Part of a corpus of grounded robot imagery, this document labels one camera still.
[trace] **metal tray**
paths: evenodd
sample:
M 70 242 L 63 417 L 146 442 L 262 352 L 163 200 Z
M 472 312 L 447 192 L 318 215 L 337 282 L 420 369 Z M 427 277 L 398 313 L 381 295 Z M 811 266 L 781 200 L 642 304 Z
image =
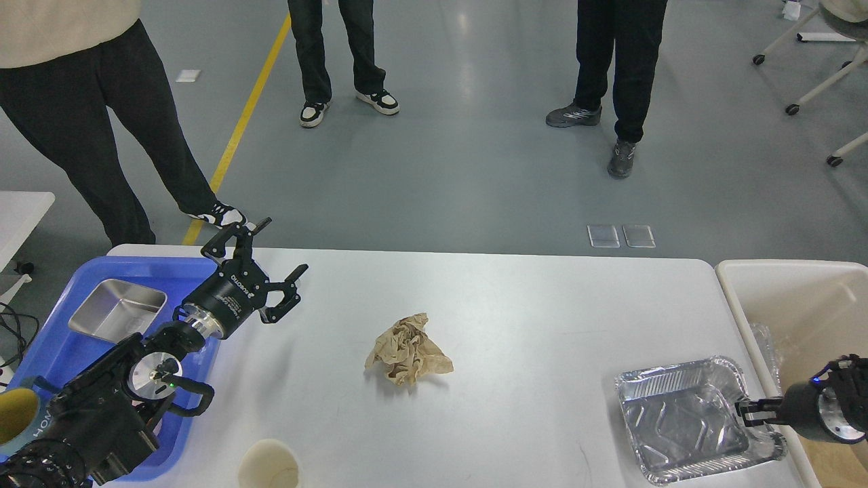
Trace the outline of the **metal tray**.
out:
M 118 343 L 131 333 L 144 334 L 164 305 L 162 291 L 111 278 L 90 292 L 69 319 L 69 328 Z
M 744 427 L 734 404 L 747 397 L 731 359 L 709 359 L 622 373 L 621 410 L 642 473 L 651 483 L 730 472 L 786 455 L 771 426 Z

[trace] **leg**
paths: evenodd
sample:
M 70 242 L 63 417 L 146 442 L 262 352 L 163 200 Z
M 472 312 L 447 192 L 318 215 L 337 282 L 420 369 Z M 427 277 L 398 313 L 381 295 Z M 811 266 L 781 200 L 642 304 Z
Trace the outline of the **leg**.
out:
M 117 159 L 96 65 L 92 48 L 0 69 L 0 106 L 33 147 L 66 172 L 113 246 L 153 244 L 148 217 Z
M 365 95 L 383 90 L 385 71 L 374 63 L 373 0 L 339 0 L 346 35 L 352 52 L 352 75 L 356 90 Z
M 651 103 L 667 0 L 610 1 L 615 7 L 615 133 L 636 143 Z
M 326 71 L 322 0 L 287 1 L 293 20 L 295 51 L 299 55 L 305 100 L 311 103 L 329 102 L 332 99 L 332 80 Z
M 615 46 L 612 2 L 578 0 L 575 58 L 579 62 L 579 79 L 573 103 L 583 109 L 600 108 L 608 89 L 608 66 Z
M 190 153 L 166 71 L 141 21 L 96 48 L 106 104 L 148 153 L 181 212 L 208 211 L 217 198 Z

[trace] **blue plastic tray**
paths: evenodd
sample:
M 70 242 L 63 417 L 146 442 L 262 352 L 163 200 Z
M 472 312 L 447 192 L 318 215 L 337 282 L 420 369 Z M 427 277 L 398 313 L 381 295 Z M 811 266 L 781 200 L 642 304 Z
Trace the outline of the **blue plastic tray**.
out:
M 43 376 L 54 386 L 63 386 L 114 345 L 69 329 L 72 314 L 103 280 L 125 280 L 161 290 L 167 295 L 166 305 L 148 328 L 148 335 L 156 331 L 160 324 L 170 321 L 174 308 L 215 269 L 216 265 L 205 258 L 107 256 L 84 263 L 63 290 L 60 300 L 45 322 L 45 327 L 36 337 L 12 378 L 10 388 L 18 386 L 24 378 L 36 375 Z M 201 351 L 189 354 L 181 362 L 184 376 L 204 381 L 214 363 L 219 344 L 217 339 L 211 338 Z M 48 392 L 37 392 L 46 398 L 50 397 Z M 175 399 L 175 403 L 186 408 L 197 402 L 198 397 L 194 398 L 180 390 Z M 121 479 L 153 479 L 171 468 L 181 456 L 192 421 L 191 418 L 183 419 L 167 413 L 162 419 L 160 433 L 157 434 L 160 449 Z

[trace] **gray floor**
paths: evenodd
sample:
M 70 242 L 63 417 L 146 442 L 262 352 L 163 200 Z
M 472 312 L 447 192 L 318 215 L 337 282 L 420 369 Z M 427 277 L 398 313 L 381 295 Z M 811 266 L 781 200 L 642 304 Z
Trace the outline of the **gray floor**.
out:
M 392 118 L 353 98 L 346 34 L 335 0 L 325 3 L 335 92 L 325 121 L 298 125 L 290 36 L 219 192 L 255 220 L 274 218 L 259 246 L 868 263 L 868 145 L 839 168 L 825 165 L 868 130 L 868 68 L 785 115 L 855 46 L 793 40 L 752 66 L 792 25 L 779 18 L 778 0 L 670 0 L 646 138 L 626 181 L 604 168 L 615 141 L 609 98 L 600 127 L 543 122 L 575 88 L 574 0 L 378 0 L 378 63 L 402 107 Z M 198 82 L 173 89 L 207 176 L 285 15 L 281 2 L 145 3 L 169 77 L 202 70 Z M 827 30 L 815 21 L 806 30 Z M 189 219 L 117 127 L 124 170 L 158 242 L 181 243 Z M 62 171 L 3 115 L 0 148 L 1 189 L 57 197 L 20 252 L 38 269 L 12 304 L 44 319 L 108 240 Z M 589 245 L 588 224 L 630 223 L 652 226 L 658 247 Z

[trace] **caster wheel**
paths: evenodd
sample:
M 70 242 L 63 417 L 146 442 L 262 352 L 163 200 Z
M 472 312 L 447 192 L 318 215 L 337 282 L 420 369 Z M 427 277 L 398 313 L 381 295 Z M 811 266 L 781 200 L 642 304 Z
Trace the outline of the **caster wheel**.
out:
M 18 261 L 15 263 L 15 272 L 18 274 L 33 274 L 34 271 L 36 271 L 36 267 L 33 266 L 32 262 Z

